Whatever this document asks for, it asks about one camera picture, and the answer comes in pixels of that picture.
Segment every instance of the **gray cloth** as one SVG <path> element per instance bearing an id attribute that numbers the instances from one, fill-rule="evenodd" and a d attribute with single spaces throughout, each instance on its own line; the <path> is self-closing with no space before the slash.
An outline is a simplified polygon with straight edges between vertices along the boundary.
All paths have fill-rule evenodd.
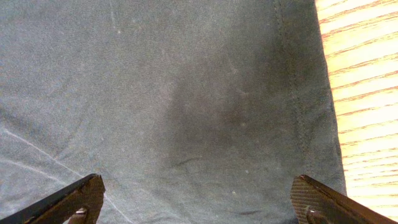
<path id="1" fill-rule="evenodd" d="M 295 223 L 295 175 L 345 192 L 313 1 L 0 15 L 0 218 L 93 172 L 98 223 Z"/>

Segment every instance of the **seam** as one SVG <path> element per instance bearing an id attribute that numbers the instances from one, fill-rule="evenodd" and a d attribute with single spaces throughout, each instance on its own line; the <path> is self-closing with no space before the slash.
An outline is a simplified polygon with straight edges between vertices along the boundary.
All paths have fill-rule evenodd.
<path id="1" fill-rule="evenodd" d="M 307 144 L 307 132 L 304 127 L 302 110 L 303 106 L 301 104 L 300 98 L 298 96 L 298 84 L 297 84 L 297 72 L 295 72 L 293 68 L 294 56 L 290 52 L 290 48 L 292 48 L 289 40 L 289 35 L 285 28 L 286 22 L 284 18 L 284 14 L 282 12 L 282 3 L 280 0 L 274 0 L 274 10 L 278 22 L 278 31 L 279 37 L 282 42 L 282 50 L 286 55 L 287 63 L 285 63 L 286 72 L 288 74 L 288 82 L 290 88 L 290 97 L 292 100 L 292 104 L 294 107 L 295 113 L 295 135 L 298 137 L 298 146 L 304 154 L 304 164 L 305 164 L 305 173 L 308 175 L 312 174 L 312 157 L 310 155 L 310 149 Z"/>

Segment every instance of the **wooden surface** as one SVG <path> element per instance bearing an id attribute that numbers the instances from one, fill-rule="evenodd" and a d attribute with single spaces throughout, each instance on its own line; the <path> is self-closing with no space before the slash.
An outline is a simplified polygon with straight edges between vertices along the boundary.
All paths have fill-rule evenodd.
<path id="1" fill-rule="evenodd" d="M 347 194 L 398 221 L 398 0 L 316 0 Z"/>

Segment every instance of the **stitching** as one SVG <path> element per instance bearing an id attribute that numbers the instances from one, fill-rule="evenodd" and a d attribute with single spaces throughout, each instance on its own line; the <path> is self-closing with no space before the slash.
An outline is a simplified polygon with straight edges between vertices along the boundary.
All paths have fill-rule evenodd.
<path id="1" fill-rule="evenodd" d="M 294 71 L 292 63 L 295 63 L 294 56 L 292 55 L 289 48 L 292 48 L 289 40 L 289 35 L 285 28 L 285 19 L 284 14 L 282 12 L 282 3 L 280 0 L 274 0 L 274 10 L 278 22 L 278 31 L 279 37 L 282 41 L 282 50 L 286 54 L 287 58 L 290 59 L 289 63 L 286 63 L 286 71 L 288 73 L 289 78 L 289 88 L 290 88 L 290 97 L 293 101 L 293 107 L 295 111 L 295 128 L 296 128 L 296 136 L 298 137 L 298 146 L 301 148 L 303 153 L 305 154 L 305 173 L 312 174 L 312 158 L 310 156 L 310 150 L 307 144 L 307 132 L 303 123 L 302 109 L 303 106 L 301 104 L 300 98 L 297 95 L 298 85 L 297 85 L 297 72 Z"/>

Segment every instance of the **wood grain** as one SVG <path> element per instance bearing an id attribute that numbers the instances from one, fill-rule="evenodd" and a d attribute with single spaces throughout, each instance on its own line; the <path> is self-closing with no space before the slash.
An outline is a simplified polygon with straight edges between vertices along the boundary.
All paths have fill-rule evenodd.
<path id="1" fill-rule="evenodd" d="M 398 221 L 398 0 L 316 0 L 347 194 Z"/>

